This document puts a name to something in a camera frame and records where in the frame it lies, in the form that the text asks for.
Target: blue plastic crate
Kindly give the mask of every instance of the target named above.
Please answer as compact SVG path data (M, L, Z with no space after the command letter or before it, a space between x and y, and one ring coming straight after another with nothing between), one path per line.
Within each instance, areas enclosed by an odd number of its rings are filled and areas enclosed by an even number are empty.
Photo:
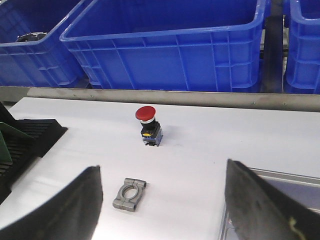
M320 0L286 0L284 9L289 14L284 90L320 94Z
M0 5L0 86L73 87L86 77L59 36L91 0L7 0ZM18 36L47 32L38 41Z
M60 40L94 88L256 92L267 10L266 0L94 0Z

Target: green plastic part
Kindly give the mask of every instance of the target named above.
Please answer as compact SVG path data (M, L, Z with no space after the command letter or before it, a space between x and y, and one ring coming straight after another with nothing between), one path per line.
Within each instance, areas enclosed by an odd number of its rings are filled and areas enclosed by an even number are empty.
M6 145L3 133L14 136L14 137L18 137L20 139L31 139L31 140L34 139L32 136L29 136L23 131L20 131L0 121L0 163L12 163L12 158L10 156L8 147Z

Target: metal pipe clamp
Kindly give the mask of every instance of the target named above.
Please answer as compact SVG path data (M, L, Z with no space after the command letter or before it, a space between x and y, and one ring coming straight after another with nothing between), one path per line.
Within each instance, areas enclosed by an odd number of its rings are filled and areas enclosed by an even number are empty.
M124 185L120 188L116 199L113 200L112 205L116 209L127 210L129 212L135 212L137 205L144 194L144 189L147 186L146 181L139 179L126 178L124 179ZM126 191L135 189L136 193L132 197L125 197Z

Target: stainless steel tray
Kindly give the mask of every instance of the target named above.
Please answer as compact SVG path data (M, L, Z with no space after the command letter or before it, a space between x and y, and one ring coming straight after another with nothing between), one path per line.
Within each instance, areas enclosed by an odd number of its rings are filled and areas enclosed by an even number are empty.
M254 168L251 170L292 199L320 214L320 178ZM219 236L219 240L238 240L226 209Z

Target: red button cap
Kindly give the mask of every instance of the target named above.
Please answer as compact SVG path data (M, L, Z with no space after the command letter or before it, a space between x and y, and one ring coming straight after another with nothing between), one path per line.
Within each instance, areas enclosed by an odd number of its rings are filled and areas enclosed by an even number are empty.
M135 117L141 121L148 121L156 114L156 110L152 106L143 106L135 112Z

